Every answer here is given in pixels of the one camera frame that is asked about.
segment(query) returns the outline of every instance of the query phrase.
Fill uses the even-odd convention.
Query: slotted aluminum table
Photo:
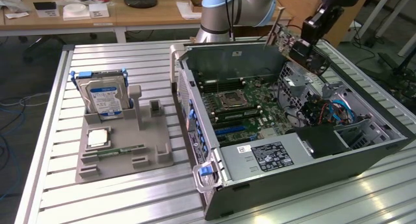
[[[79,45],[62,52],[15,223],[414,223],[413,144],[354,178],[219,220],[203,220],[169,89],[169,45],[183,42]],[[416,132],[414,115],[329,45],[319,44],[319,48]],[[74,175],[83,103],[67,73],[121,68],[127,70],[129,83],[141,85],[139,104],[159,98],[165,106],[174,165],[77,185]],[[337,80],[331,71],[323,77],[330,82]]]

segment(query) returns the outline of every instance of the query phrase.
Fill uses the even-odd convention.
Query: cpu socket
[[[223,108],[246,106],[246,100],[245,100],[243,94],[239,90],[219,93],[218,97],[221,99],[221,103],[222,103]]]

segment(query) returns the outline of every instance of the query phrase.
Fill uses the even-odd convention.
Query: cpu tray
[[[83,115],[75,182],[91,182],[173,164],[169,132],[158,100],[138,106],[141,90],[129,86],[133,108],[122,110],[121,118],[101,121],[98,114]],[[106,142],[87,145],[87,134],[105,130]]]

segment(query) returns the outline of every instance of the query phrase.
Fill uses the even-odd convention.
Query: desk lamp
[[[133,8],[150,8],[157,5],[157,0],[123,0],[123,3]]]

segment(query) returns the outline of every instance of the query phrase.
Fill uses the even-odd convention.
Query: white table leg
[[[359,37],[362,37],[362,35],[363,35],[366,29],[367,29],[369,26],[370,26],[370,23],[373,22],[373,20],[374,20],[377,14],[379,13],[381,8],[382,8],[383,4],[386,3],[386,1],[387,1],[387,0],[379,0],[377,6],[375,6],[375,8],[374,8],[374,10],[371,11],[371,13],[370,13],[370,15],[369,15],[369,17],[367,17],[367,19],[366,19],[366,21],[365,21],[365,23],[363,23],[363,25],[362,25],[359,31],[358,31],[358,36],[359,36]]]
[[[402,46],[399,52],[397,53],[398,56],[403,56],[407,51],[410,50],[411,46],[416,44],[416,33],[409,39],[407,43]]]
[[[114,33],[117,37],[117,43],[125,43],[125,27],[115,27]]]
[[[401,2],[398,3],[398,5],[394,8],[394,11],[390,13],[387,20],[383,22],[379,30],[377,31],[375,37],[381,37],[382,33],[385,32],[385,30],[387,29],[391,21],[394,20],[395,16],[398,15],[399,11],[402,10],[405,4],[407,4],[409,0],[401,0]]]

